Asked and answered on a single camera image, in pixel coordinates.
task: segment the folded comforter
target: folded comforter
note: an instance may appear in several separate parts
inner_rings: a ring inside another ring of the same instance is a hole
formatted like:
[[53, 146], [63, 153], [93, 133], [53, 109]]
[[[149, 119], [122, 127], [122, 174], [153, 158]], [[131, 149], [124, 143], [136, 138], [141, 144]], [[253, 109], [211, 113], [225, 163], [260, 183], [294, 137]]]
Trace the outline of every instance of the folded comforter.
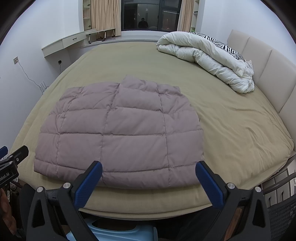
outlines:
[[160, 52], [195, 62], [238, 93], [254, 90], [252, 62], [234, 58], [208, 39], [187, 32], [171, 32], [157, 42]]
[[34, 171], [73, 181], [93, 161], [100, 186], [156, 189], [197, 184], [203, 130], [179, 87], [127, 76], [66, 90], [41, 127]]

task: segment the quilted puffer jacket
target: quilted puffer jacket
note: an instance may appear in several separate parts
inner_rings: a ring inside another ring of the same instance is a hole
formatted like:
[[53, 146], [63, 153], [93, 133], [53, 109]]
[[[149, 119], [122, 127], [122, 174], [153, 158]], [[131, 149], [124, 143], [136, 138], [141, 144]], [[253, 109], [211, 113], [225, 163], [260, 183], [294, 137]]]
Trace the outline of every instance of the quilted puffer jacket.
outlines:
[[178, 87], [126, 76], [66, 90], [43, 123], [34, 170], [73, 181], [93, 161], [98, 185], [156, 189], [198, 183], [203, 130]]

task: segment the person's hand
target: person's hand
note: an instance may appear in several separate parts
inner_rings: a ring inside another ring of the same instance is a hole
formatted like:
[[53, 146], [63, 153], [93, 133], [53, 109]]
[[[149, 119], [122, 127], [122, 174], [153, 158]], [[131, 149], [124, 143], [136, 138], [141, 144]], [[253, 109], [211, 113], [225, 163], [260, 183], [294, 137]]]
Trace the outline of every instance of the person's hand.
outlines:
[[15, 218], [11, 214], [11, 206], [9, 205], [7, 196], [2, 188], [0, 188], [0, 192], [0, 208], [3, 211], [2, 219], [10, 232], [14, 235], [17, 231], [17, 224], [15, 222]]

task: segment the desk drawer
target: desk drawer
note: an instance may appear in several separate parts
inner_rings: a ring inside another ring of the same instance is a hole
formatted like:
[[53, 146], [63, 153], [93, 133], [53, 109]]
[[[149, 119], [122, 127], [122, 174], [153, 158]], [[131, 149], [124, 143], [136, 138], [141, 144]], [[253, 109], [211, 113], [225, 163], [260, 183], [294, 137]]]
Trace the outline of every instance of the desk drawer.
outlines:
[[83, 39], [86, 39], [85, 33], [79, 33], [79, 34], [69, 36], [67, 38], [62, 39], [63, 47], [66, 48], [74, 43], [77, 43], [77, 42], [83, 40]]

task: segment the beige bed sheet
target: beige bed sheet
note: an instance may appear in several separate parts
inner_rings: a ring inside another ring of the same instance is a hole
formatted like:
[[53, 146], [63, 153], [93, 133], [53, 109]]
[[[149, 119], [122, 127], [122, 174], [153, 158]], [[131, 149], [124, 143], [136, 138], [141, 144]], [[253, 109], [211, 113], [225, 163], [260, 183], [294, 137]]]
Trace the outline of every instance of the beige bed sheet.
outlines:
[[[158, 52], [154, 42], [109, 43], [98, 45], [68, 67], [33, 108], [12, 148], [29, 148], [29, 156], [18, 168], [20, 179], [34, 188], [60, 187], [63, 181], [33, 170], [43, 121], [67, 88], [118, 82], [127, 74], [180, 87], [200, 117], [206, 163], [226, 182], [250, 189], [281, 168], [290, 156], [293, 140], [257, 87], [251, 93], [238, 94], [198, 65]], [[112, 218], [157, 219], [208, 206], [200, 185], [159, 190], [96, 187], [82, 211]]]

